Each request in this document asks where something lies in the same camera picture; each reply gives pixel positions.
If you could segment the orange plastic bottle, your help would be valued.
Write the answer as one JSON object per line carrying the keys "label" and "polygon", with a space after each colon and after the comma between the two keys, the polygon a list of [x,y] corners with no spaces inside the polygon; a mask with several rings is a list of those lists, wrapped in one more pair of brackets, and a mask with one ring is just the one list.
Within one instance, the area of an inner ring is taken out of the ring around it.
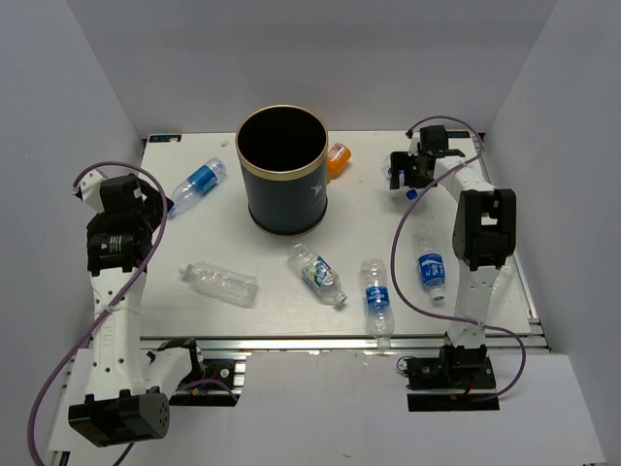
{"label": "orange plastic bottle", "polygon": [[327,170],[330,180],[336,179],[345,169],[351,157],[350,149],[341,144],[334,144],[327,154]]}

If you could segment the green blue label bottle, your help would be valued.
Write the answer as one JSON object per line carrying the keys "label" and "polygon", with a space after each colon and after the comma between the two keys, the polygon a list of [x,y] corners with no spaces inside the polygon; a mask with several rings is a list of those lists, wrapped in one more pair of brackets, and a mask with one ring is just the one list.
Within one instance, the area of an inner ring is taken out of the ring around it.
{"label": "green blue label bottle", "polygon": [[347,296],[340,276],[320,254],[296,244],[287,253],[287,264],[319,301],[336,309],[343,307]]}

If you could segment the clear unlabelled crushed bottle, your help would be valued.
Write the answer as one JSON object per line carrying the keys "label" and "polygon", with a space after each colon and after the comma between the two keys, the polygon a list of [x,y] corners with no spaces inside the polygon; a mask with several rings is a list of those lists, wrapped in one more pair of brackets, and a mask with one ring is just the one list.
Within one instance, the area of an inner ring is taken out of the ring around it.
{"label": "clear unlabelled crushed bottle", "polygon": [[193,291],[239,307],[252,307],[259,290],[255,277],[204,261],[182,266],[179,273]]}

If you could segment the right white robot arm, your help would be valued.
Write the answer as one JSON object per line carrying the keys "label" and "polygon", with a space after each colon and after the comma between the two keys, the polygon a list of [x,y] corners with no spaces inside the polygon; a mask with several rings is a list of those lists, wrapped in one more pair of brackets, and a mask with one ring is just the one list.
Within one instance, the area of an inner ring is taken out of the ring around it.
{"label": "right white robot arm", "polygon": [[442,185],[457,203],[452,248],[459,262],[459,284],[447,341],[455,348],[485,345],[492,289],[516,243],[516,195],[486,181],[476,159],[449,146],[442,125],[409,130],[407,151],[389,156],[389,188],[416,189]]}

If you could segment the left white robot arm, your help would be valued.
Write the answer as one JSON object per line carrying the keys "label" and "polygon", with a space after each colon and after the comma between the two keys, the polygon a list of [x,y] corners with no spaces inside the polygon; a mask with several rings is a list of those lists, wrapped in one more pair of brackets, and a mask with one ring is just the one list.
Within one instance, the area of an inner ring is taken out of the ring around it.
{"label": "left white robot arm", "polygon": [[147,176],[109,178],[95,168],[78,177],[75,195],[95,211],[86,226],[87,271],[94,301],[92,363],[70,426],[98,448],[166,436],[170,400],[205,376],[192,338],[140,347],[147,265],[163,238],[172,201]]}

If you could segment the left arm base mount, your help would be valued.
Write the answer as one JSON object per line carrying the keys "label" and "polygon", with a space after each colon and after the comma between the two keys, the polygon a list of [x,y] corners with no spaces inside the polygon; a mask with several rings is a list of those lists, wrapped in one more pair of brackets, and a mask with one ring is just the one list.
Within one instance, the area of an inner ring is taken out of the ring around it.
{"label": "left arm base mount", "polygon": [[234,407],[245,361],[203,352],[194,338],[176,338],[146,351],[147,388],[164,387],[171,406]]}

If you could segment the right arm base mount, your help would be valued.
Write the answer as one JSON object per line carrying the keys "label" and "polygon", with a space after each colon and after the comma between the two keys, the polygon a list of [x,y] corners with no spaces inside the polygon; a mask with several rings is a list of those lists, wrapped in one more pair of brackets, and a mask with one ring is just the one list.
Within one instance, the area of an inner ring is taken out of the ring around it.
{"label": "right arm base mount", "polygon": [[442,346],[434,357],[403,356],[396,369],[408,379],[412,413],[498,411],[499,396],[487,347]]}

